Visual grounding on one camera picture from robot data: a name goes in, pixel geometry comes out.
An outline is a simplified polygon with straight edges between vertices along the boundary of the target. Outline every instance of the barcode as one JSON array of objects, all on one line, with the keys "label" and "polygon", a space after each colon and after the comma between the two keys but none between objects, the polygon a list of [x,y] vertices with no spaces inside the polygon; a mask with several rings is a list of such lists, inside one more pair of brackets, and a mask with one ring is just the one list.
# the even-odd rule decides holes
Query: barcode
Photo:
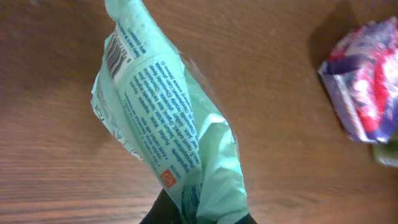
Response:
[{"label": "barcode", "polygon": [[106,54],[106,62],[108,63],[109,71],[113,79],[126,59],[127,54],[126,49],[122,46],[121,41],[116,35],[116,33],[112,35]]}]

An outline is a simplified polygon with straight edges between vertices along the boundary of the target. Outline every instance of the product label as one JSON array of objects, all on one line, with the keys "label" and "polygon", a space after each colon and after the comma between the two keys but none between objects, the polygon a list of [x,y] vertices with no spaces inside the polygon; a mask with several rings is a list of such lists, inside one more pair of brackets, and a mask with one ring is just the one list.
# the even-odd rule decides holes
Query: product label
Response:
[{"label": "product label", "polygon": [[117,21],[106,49],[109,76],[146,162],[177,206],[194,215],[202,174],[185,67],[169,45],[144,40],[143,33],[139,24],[129,27]]}]

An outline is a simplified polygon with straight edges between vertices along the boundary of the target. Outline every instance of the green object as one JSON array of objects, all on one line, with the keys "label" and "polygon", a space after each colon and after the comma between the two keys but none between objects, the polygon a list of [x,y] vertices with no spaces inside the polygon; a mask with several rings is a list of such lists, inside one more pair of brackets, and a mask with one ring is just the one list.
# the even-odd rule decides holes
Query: green object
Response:
[{"label": "green object", "polygon": [[391,140],[387,144],[375,144],[373,153],[379,163],[398,167],[398,141]]},{"label": "green object", "polygon": [[185,222],[236,223],[248,214],[238,145],[198,84],[200,74],[190,72],[193,65],[180,58],[141,0],[105,3],[116,28],[105,40],[94,112],[151,167]]}]

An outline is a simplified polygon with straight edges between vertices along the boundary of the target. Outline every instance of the crumpled wrapper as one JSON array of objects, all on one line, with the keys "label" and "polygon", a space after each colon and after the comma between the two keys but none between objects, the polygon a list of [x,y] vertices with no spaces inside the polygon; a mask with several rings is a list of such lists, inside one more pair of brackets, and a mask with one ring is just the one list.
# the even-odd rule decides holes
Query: crumpled wrapper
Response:
[{"label": "crumpled wrapper", "polygon": [[350,32],[319,74],[350,138],[388,142],[398,124],[397,19]]},{"label": "crumpled wrapper", "polygon": [[116,27],[92,90],[95,114],[152,169],[185,223],[238,222],[249,212],[238,144],[211,88],[141,0],[105,4]]}]

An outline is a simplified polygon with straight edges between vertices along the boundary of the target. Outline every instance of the wooden surface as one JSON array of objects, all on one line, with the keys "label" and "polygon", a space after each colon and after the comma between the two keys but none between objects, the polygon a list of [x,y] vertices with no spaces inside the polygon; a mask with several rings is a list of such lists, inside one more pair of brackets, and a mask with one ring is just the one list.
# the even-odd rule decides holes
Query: wooden surface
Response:
[{"label": "wooden surface", "polygon": [[[316,74],[391,1],[146,0],[217,92],[259,223],[398,223],[398,169],[350,141]],[[0,1],[0,223],[138,223],[160,185],[96,119],[103,1]]]}]

